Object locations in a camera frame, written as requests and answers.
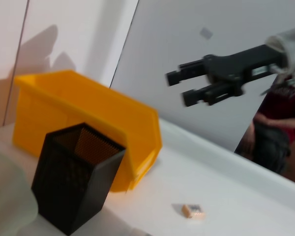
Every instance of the mesh wire cup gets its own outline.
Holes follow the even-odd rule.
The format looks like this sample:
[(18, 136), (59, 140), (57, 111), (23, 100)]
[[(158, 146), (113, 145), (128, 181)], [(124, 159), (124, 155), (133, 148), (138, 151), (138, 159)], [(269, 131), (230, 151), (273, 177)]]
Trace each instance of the mesh wire cup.
[(124, 153), (85, 123), (47, 134), (32, 185), (39, 213), (72, 234), (102, 209)]

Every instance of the white tabletop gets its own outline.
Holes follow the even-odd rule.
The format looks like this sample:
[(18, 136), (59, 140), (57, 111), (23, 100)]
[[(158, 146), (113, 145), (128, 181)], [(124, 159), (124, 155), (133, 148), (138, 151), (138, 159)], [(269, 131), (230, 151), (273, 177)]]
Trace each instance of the white tabletop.
[[(134, 191), (110, 193), (103, 210), (73, 236), (295, 236), (295, 184), (177, 126), (161, 121), (164, 147)], [(0, 152), (32, 182), (37, 159), (0, 128)], [(200, 204), (204, 221), (184, 218), (182, 204)], [(62, 236), (39, 216), (18, 236)]]

